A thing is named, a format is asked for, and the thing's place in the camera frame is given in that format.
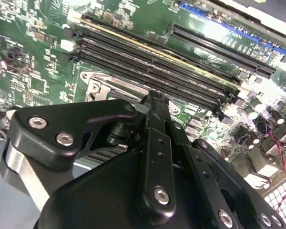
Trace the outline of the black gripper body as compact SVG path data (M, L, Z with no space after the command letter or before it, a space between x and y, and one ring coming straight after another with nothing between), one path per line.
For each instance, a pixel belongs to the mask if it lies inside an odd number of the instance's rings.
M212 149L123 153L65 184L46 202L41 229L202 229L215 227L198 180Z

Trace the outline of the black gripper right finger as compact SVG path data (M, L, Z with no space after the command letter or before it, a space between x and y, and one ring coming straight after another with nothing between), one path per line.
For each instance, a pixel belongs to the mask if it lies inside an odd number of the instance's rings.
M206 141L169 122L176 212L169 229L285 229L273 208Z

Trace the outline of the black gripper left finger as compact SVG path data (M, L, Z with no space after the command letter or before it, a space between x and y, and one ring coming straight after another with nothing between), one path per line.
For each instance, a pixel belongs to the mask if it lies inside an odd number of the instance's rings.
M123 153L171 149L168 98L27 107L12 117L5 161L41 212L56 190Z

